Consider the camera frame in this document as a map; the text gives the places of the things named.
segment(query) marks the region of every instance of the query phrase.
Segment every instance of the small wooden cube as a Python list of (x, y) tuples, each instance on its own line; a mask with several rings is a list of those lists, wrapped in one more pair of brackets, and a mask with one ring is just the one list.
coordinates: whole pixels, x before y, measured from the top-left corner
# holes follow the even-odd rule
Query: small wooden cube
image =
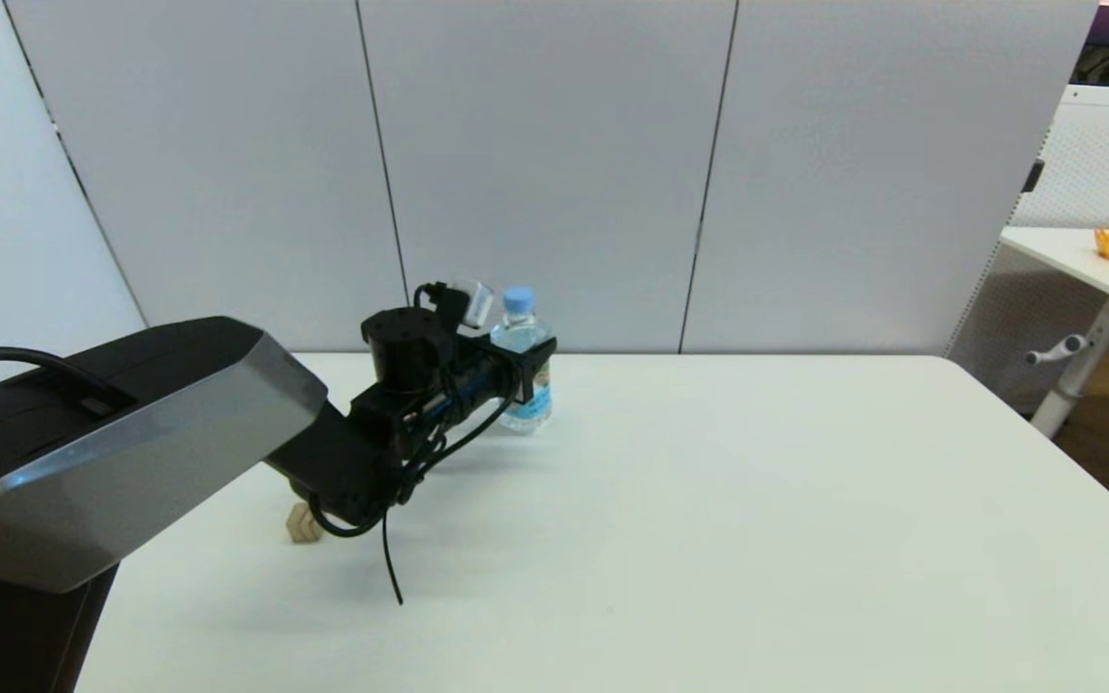
[(289, 510), (285, 528), (289, 530), (289, 539), (294, 540), (294, 543), (314, 543), (323, 536), (323, 528), (316, 522), (316, 518), (311, 513), (311, 506), (304, 500), (298, 500), (294, 509)]

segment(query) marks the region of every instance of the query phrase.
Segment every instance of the white table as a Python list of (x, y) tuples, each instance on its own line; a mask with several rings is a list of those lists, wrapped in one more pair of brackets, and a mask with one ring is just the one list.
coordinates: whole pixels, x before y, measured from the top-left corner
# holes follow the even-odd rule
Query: white table
[(1091, 346), (1074, 356), (1055, 389), (1047, 393), (1034, 414), (1034, 428), (1054, 438), (1083, 397), (1083, 386), (1109, 349), (1109, 259), (1098, 255), (1092, 230), (1009, 227), (1004, 230), (1000, 241), (1108, 295), (1087, 333)]
[[(366, 356), (314, 355), (339, 407)], [(379, 536), (244, 475), (123, 563), (81, 690), (1109, 692), (1109, 492), (950, 363), (578, 356)]]

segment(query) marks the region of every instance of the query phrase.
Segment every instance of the panel seam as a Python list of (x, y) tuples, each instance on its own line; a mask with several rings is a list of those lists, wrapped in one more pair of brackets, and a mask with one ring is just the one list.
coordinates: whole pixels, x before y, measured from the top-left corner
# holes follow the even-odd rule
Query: panel seam
[(704, 211), (709, 207), (709, 184), (712, 183), (713, 159), (718, 155), (718, 134), (721, 132), (721, 113), (726, 104), (726, 80), (730, 79), (730, 59), (734, 54), (734, 30), (739, 27), (739, 6), (741, 0), (734, 0), (734, 14), (730, 21), (730, 42), (726, 43), (726, 65), (722, 70), (721, 92), (718, 95), (718, 119), (712, 126), (712, 142), (709, 145), (709, 171), (704, 174), (704, 194), (700, 198), (700, 220), (696, 221), (696, 244), (691, 252), (691, 276), (688, 277), (688, 298), (682, 305), (682, 329), (679, 329), (679, 354), (682, 354), (682, 343), (688, 338), (688, 316), (691, 315), (691, 291), (696, 285), (696, 264), (700, 262), (700, 242), (704, 237)]
[(366, 22), (362, 21), (362, 0), (354, 0), (357, 12), (357, 35), (362, 40), (362, 61), (366, 65), (366, 85), (370, 91), (370, 111), (375, 114), (375, 136), (379, 142), (379, 164), (383, 166), (383, 185), (388, 194), (388, 214), (391, 215), (391, 236), (396, 240), (397, 263), (400, 264), (400, 287), (405, 291), (405, 304), (409, 304), (409, 277), (405, 276), (405, 252), (400, 248), (400, 227), (397, 225), (396, 202), (391, 200), (391, 175), (388, 174), (388, 157), (383, 152), (383, 123), (379, 122), (379, 102), (375, 98), (375, 75), (370, 73), (370, 57), (366, 51)]
[(96, 206), (92, 205), (92, 197), (89, 197), (88, 188), (84, 187), (84, 181), (80, 177), (80, 171), (77, 170), (75, 162), (71, 161), (70, 150), (67, 149), (67, 142), (62, 140), (62, 129), (58, 128), (58, 121), (54, 120), (53, 111), (49, 110), (49, 102), (45, 100), (45, 92), (40, 88), (40, 80), (37, 79), (37, 70), (33, 69), (32, 61), (28, 59), (28, 51), (23, 48), (23, 40), (19, 38), (17, 22), (14, 22), (14, 18), (11, 14), (11, 8), (8, 6), (6, 0), (3, 0), (3, 11), (8, 13), (8, 23), (11, 26), (11, 33), (14, 34), (14, 39), (17, 39), (19, 53), (23, 55), (23, 62), (28, 68), (28, 75), (32, 79), (37, 96), (40, 98), (40, 104), (43, 109), (45, 109), (45, 118), (49, 119), (49, 126), (54, 131), (54, 136), (58, 140), (58, 146), (62, 150), (62, 156), (67, 159), (67, 166), (71, 170), (71, 175), (75, 177), (75, 185), (80, 188), (80, 196), (84, 197), (84, 205), (88, 206), (89, 214), (92, 215), (92, 223), (96, 224), (98, 233), (101, 234), (101, 242), (105, 243), (105, 251), (110, 253), (110, 259), (113, 262), (115, 271), (119, 271), (122, 285), (128, 291), (128, 297), (131, 297), (131, 303), (135, 306), (135, 315), (140, 316), (140, 320), (144, 324), (144, 327), (150, 327), (149, 316), (144, 315), (144, 308), (140, 304), (140, 297), (135, 295), (135, 289), (132, 288), (131, 281), (128, 279), (128, 273), (123, 272), (122, 263), (119, 261), (119, 254), (115, 253), (113, 249), (113, 243), (110, 242), (110, 237), (105, 234), (105, 225), (101, 223), (101, 216), (98, 215)]

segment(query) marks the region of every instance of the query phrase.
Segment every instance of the blue bottle cap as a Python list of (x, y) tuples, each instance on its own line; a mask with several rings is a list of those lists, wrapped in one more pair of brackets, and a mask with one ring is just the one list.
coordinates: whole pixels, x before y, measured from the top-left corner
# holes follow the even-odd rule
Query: blue bottle cap
[(533, 309), (533, 289), (528, 286), (510, 286), (502, 293), (502, 309), (509, 313), (530, 313)]

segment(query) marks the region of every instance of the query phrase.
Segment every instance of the silver metal panel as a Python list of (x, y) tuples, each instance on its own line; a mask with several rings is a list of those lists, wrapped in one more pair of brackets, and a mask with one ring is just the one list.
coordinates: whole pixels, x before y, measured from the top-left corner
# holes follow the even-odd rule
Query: silver metal panel
[(741, 4), (685, 349), (940, 353), (1095, 9)]
[(151, 325), (357, 349), (405, 299), (352, 0), (9, 3)]
[(325, 399), (264, 335), (233, 367), (0, 478), (0, 580), (79, 587), (299, 434)]
[(362, 1), (410, 284), (529, 284), (560, 349), (676, 350), (733, 10)]

